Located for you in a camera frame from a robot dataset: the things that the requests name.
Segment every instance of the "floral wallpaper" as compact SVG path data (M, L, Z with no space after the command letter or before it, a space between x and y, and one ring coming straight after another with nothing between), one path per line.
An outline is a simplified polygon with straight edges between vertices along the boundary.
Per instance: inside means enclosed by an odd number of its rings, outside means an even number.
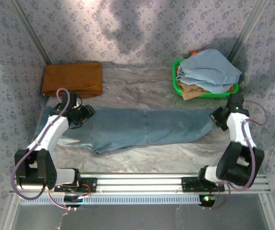
M234 64L245 72L244 93L268 111L268 123L254 126L253 134L265 151L264 170L275 198L275 0L267 4ZM255 120L264 120L261 109L249 107Z
M14 154L31 140L43 106L43 70L16 15L0 0L0 215L11 189Z
M255 0L19 0L52 63L170 67L231 50Z

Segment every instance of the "green basket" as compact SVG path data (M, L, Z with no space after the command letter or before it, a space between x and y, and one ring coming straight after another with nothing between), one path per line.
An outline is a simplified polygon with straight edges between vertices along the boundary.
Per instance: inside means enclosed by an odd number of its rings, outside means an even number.
M179 89L179 86L177 85L177 80L176 80L176 77L177 77L177 73L176 73L176 67L177 66L180 66L180 62L182 62L184 59L179 59L177 61L175 61L173 64L172 64L172 83L174 85L174 88L177 92L177 94L179 96L182 96L181 94L181 91ZM236 83L233 85L234 86L234 90L231 91L231 92L224 92L224 93L211 93L211 92L206 92L204 93L203 95L201 96L198 96L198 97L201 97L201 98L226 98L228 97L230 94L232 93L236 93L238 90L239 90L239 84Z

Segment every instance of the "metal bar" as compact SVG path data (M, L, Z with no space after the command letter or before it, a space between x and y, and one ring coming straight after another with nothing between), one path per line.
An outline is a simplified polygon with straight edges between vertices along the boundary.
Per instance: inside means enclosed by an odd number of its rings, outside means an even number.
M183 194L200 194L204 195L207 192L201 193L183 193L181 178L195 177L197 174L178 174L178 173L88 173L81 174L82 178L96 177L97 190L92 193L92 196L102 195L183 195ZM234 194L262 194L269 193L270 188L265 178L265 175L258 175L254 184L246 191L231 190Z
M46 65L51 65L52 62L43 47L41 41L39 40L34 28L30 24L27 15L23 11L22 6L17 0L8 0L9 5L12 7L13 11L15 12L18 20L21 22L23 28L25 29L26 33L28 34L30 40L34 44L38 54L41 56L42 60L45 62Z
M250 32L253 30L254 25L258 21L260 15L262 14L264 8L266 7L268 0L257 0L246 20L241 31L234 43L232 49L228 54L228 60L234 64L236 58L238 57L246 39L248 38Z
M96 178L102 178L102 179L125 179L125 178L130 178L130 179L137 179L137 178L142 178L142 179L147 179L147 178L181 178L181 177L194 177L198 176L197 173L132 173L132 172L124 172L124 173L119 173L119 172L108 172L108 173L97 173L97 172L81 172L80 173L81 177L96 177ZM258 174L256 176L256 179L260 178L266 178L265 174Z
M151 204L201 204L199 195L101 195L85 197L82 202L63 202L62 195L53 195L54 200L63 205L151 205ZM52 204L48 195L42 195L37 200L21 200L21 205Z
M2 213L1 220L3 223L0 225L0 230L12 229L18 206L22 201L16 194L11 195L8 199Z
M259 199L269 230L275 230L275 204L272 194L259 194Z

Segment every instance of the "denim pants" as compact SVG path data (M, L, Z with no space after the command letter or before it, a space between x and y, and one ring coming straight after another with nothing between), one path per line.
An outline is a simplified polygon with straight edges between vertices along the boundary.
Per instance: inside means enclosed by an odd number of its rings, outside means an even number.
M37 134L52 107L46 107ZM58 144L86 147L99 154L145 145L186 143L201 138L213 126L213 109L95 108L96 114L77 129L64 132Z

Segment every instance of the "folded brown cloth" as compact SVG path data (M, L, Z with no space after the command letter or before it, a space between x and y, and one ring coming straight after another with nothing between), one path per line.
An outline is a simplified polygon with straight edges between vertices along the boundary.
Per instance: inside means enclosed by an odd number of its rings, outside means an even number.
M101 63L47 65L42 93L56 96L59 88L78 93L81 98L96 97L103 93L103 68Z
M208 92L205 89L199 87L198 85L187 85L180 81L178 82L178 85L184 100L189 100Z

